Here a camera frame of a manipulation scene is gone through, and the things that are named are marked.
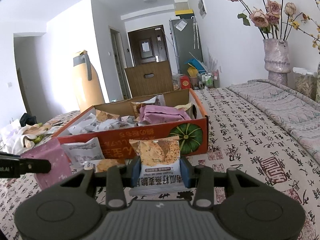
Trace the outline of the pumpkin oat crisp packet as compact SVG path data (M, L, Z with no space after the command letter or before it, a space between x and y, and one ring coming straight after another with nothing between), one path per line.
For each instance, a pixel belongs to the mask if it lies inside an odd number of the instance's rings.
M185 191L180 168L179 137L152 140L130 140L140 157L140 175L131 196L151 196Z

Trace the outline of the pink snack bag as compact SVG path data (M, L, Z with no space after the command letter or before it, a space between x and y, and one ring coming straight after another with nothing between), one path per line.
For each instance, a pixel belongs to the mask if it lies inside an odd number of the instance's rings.
M22 158L35 159L32 173L44 190L72 175L70 163L57 138L23 153Z
M139 118L141 122L147 122L151 125L191 120L191 117L182 109L157 105L142 107Z

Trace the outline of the orange cardboard snack box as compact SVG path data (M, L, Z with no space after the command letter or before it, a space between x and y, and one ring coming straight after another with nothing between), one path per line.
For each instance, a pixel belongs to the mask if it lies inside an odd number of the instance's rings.
M153 95L139 96L129 100L91 106L60 128L54 133L53 137L57 138L61 145L74 142L87 142L92 138L97 137L103 155L107 159L132 159L133 148L129 143L130 139L151 140L167 138L170 136L179 137L181 154L183 156L206 153L209 145L209 119L196 92L192 89L183 89L166 92L163 95L166 106L168 107L192 103L196 109L196 119L165 122L162 124L133 128L121 128L102 132L91 132L79 135L72 135L69 133L68 129L70 127L78 124L90 114L94 114L97 110L120 116L133 115L131 102L143 102L154 97Z

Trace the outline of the white snack packet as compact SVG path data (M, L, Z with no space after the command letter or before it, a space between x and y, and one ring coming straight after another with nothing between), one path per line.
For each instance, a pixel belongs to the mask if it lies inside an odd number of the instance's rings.
M105 158L97 137L87 142L62 144L61 147L75 167L82 167L87 161Z

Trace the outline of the calligraphy print tablecloth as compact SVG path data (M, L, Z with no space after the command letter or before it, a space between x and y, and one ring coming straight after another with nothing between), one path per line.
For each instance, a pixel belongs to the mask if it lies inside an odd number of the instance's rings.
M302 204L306 221L298 239L319 239L319 163L265 113L242 97L218 88L196 92L209 117L206 154L188 156L192 165L215 172L237 168ZM38 193L32 174L1 179L1 230L7 239L20 239L14 224L15 209ZM195 189L132 199L192 201Z

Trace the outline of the yellow thermos jug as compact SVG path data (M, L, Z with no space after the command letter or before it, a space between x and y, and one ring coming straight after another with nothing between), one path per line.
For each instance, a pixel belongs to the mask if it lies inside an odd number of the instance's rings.
M78 52L73 58L72 75L80 112L84 112L91 106L105 103L99 76L86 50Z

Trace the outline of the red gift box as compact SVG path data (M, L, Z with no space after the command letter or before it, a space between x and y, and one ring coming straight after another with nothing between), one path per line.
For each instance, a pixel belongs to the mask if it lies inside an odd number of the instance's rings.
M191 89L190 79L187 75L180 75L180 88Z

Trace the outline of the metal storage cart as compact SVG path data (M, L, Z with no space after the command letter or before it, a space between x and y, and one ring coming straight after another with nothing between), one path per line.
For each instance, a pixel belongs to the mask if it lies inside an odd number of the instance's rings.
M219 71L201 72L197 75L199 89L219 88Z

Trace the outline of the folded grey patterned cloth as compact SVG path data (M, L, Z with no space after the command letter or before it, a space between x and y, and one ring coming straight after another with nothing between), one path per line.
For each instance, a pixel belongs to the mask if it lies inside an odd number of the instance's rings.
M319 103L268 79L249 80L228 89L264 112L319 161Z

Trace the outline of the dark brown entrance door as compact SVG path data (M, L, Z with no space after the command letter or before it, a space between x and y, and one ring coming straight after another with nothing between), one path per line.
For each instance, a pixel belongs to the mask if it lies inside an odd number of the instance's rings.
M169 60L163 25L128 32L134 66Z

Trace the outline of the pink textured vase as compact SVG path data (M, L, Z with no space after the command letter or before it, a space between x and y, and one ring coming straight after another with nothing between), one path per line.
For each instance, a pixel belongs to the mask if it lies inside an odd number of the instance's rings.
M287 75L291 72L287 41L268 38L263 40L263 43L265 69L268 71L268 79L287 86Z

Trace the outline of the grey refrigerator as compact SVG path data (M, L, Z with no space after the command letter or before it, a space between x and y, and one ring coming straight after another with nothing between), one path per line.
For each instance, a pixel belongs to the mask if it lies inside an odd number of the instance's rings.
M196 34L193 19L169 20L178 72L188 75L188 61L203 60L200 35Z

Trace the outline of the yellow box on refrigerator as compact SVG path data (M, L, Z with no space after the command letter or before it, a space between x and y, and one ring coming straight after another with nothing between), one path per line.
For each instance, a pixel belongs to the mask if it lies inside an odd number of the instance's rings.
M189 14L193 14L194 11L192 9L188 9L188 10L176 10L175 11L175 15L189 15Z

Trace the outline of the dried pink rose bouquet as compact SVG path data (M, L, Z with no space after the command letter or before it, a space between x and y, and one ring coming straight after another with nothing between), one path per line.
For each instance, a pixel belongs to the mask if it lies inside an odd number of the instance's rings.
M272 0L262 0L263 9L254 7L251 9L244 0L228 0L230 2L239 2L244 7L243 12L237 15L237 18L242 20L244 26L254 25L259 29L263 39L274 39L284 43L289 38L293 29L300 31L312 38L313 48L319 49L319 36L307 33L301 27L301 23L312 22L316 25L319 31L319 24L309 15L297 12L297 7L294 3L285 3Z

